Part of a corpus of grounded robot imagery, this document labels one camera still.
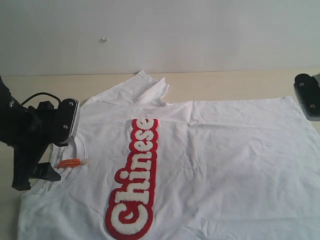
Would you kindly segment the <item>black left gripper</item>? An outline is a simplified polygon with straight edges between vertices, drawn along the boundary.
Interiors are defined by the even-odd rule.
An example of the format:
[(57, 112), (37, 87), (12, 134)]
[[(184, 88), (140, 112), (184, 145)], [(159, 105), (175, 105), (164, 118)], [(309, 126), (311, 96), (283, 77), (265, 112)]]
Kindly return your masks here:
[(12, 188), (30, 190), (30, 179), (61, 180), (49, 162), (39, 163), (51, 144), (49, 127), (54, 116), (54, 106), (49, 101), (40, 102), (37, 108), (25, 108), (15, 101), (0, 107), (0, 141), (13, 148)]

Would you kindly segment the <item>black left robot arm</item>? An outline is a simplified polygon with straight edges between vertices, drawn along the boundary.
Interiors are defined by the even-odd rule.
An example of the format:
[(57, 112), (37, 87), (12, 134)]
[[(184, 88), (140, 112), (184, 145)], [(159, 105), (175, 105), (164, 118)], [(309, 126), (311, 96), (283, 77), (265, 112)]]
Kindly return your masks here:
[(39, 163), (52, 142), (49, 135), (56, 113), (49, 101), (39, 108), (22, 106), (0, 82), (0, 141), (13, 148), (12, 188), (30, 190), (30, 179), (61, 180), (49, 162)]

